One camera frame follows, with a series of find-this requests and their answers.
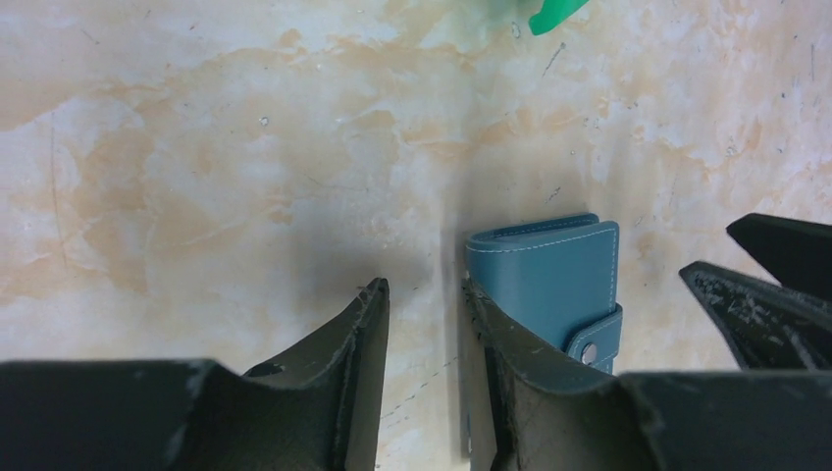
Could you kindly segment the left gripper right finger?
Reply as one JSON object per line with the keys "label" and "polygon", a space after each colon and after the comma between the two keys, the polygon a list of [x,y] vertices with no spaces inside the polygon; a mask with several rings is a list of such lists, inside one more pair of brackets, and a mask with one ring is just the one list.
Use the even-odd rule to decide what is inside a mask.
{"label": "left gripper right finger", "polygon": [[831,369],[613,376],[463,288],[484,383],[476,470],[827,470]]}

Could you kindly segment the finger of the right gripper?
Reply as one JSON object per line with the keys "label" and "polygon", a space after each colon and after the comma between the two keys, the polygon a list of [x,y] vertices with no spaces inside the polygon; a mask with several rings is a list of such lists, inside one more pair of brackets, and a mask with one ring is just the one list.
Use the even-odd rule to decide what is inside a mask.
{"label": "finger of the right gripper", "polygon": [[831,298],[829,225],[751,213],[726,232],[781,286]]}
{"label": "finger of the right gripper", "polygon": [[679,276],[741,369],[831,369],[830,301],[702,261]]}

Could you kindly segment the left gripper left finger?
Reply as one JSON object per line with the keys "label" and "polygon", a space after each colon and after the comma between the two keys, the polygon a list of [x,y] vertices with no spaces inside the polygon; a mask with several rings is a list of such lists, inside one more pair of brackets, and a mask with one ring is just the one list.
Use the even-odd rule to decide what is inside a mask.
{"label": "left gripper left finger", "polygon": [[390,287],[244,374],[211,359],[1,366],[5,470],[370,470]]}

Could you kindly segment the blue leather card holder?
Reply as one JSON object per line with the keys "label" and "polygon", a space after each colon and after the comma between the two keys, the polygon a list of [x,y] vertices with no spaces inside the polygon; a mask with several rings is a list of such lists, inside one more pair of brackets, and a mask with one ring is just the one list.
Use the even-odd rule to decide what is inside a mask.
{"label": "blue leather card holder", "polygon": [[623,309],[620,229],[593,213],[470,235],[467,271],[518,324],[571,358],[611,373]]}

